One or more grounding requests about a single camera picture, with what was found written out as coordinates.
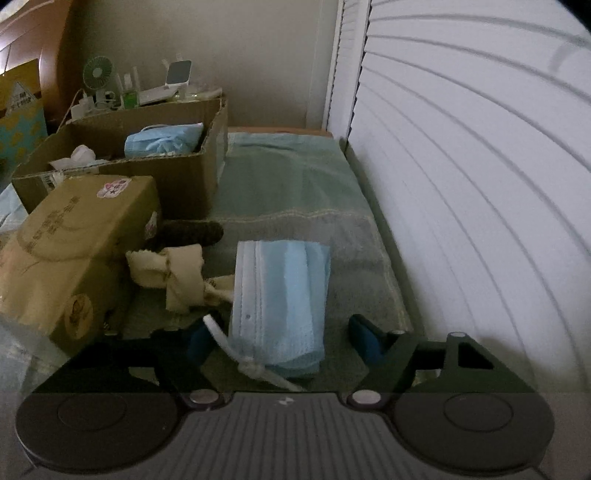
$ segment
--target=barcode label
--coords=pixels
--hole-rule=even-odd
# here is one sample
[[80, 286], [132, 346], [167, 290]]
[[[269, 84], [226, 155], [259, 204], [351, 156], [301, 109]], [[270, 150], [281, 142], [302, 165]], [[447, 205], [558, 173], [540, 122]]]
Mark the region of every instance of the barcode label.
[[56, 181], [53, 177], [53, 173], [44, 173], [41, 175], [41, 181], [43, 182], [47, 193], [56, 189]]

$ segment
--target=green fan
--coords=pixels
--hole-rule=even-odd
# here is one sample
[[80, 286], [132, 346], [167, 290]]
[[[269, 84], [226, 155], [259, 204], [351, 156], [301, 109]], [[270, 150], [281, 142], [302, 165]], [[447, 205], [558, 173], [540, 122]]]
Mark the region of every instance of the green fan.
[[82, 80], [89, 90], [95, 92], [96, 102], [105, 101], [105, 87], [113, 73], [113, 63], [107, 57], [94, 57], [86, 62]]

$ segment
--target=metal screw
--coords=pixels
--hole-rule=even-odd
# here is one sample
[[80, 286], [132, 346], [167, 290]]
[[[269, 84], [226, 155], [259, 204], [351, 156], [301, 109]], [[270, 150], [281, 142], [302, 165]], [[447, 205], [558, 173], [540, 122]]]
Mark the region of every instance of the metal screw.
[[375, 405], [382, 400], [382, 395], [373, 390], [357, 390], [351, 395], [353, 401], [358, 405]]
[[189, 394], [189, 400], [198, 405], [209, 405], [218, 401], [220, 395], [215, 390], [209, 388], [202, 388], [200, 390], [193, 390]]

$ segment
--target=open cardboard box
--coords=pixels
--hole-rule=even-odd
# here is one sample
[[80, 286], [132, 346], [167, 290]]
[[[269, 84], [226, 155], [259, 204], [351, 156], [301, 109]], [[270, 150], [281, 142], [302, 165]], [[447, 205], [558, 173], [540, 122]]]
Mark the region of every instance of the open cardboard box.
[[[200, 148], [174, 157], [124, 158], [125, 139], [143, 127], [203, 122]], [[225, 98], [202, 102], [162, 103], [133, 110], [107, 112], [65, 125], [49, 136], [26, 163], [17, 167], [12, 184], [27, 212], [55, 188], [57, 176], [49, 162], [69, 157], [78, 145], [110, 161], [97, 167], [64, 170], [65, 176], [105, 174], [151, 176], [156, 181], [167, 219], [202, 219], [209, 213], [228, 149], [228, 107]]]
[[51, 344], [75, 355], [120, 332], [135, 290], [125, 254], [144, 247], [159, 213], [152, 177], [66, 179], [0, 251], [2, 326], [51, 362], [63, 357]]

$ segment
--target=green bottle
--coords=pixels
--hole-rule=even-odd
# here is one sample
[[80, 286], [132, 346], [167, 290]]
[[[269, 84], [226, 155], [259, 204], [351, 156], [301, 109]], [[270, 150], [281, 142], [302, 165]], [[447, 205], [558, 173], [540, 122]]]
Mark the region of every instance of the green bottle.
[[138, 92], [134, 89], [134, 84], [131, 82], [131, 75], [126, 73], [124, 75], [123, 108], [137, 107], [139, 107]]

